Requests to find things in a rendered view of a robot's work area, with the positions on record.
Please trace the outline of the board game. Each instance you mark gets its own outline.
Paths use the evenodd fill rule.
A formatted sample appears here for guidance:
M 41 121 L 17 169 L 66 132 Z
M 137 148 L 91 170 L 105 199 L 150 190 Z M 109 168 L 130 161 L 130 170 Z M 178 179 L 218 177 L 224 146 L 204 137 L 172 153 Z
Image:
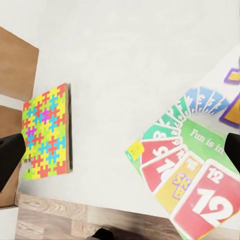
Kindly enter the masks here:
M 240 42 L 124 152 L 183 240 L 240 212 L 229 133 L 240 135 Z

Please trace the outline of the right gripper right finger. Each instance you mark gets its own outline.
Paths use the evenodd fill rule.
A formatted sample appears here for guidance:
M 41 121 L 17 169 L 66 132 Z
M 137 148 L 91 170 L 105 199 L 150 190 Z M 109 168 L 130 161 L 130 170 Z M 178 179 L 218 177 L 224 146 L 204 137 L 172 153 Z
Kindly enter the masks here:
M 235 133 L 229 133 L 225 145 L 224 151 L 237 168 L 240 173 L 240 135 Z

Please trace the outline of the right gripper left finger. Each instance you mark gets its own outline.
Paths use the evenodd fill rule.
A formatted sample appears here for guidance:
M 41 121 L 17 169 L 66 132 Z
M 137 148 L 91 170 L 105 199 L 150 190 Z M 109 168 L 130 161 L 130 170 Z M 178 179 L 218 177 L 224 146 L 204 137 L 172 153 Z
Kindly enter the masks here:
M 22 133 L 0 138 L 0 193 L 26 153 Z

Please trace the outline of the jigsaw puzzle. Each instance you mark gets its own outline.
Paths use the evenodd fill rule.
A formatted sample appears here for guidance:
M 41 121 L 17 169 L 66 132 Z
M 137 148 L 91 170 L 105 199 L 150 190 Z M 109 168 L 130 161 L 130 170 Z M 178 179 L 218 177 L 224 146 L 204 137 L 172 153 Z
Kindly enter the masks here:
M 21 133 L 26 146 L 21 163 L 33 158 L 22 175 L 26 181 L 70 174 L 66 82 L 23 103 Z

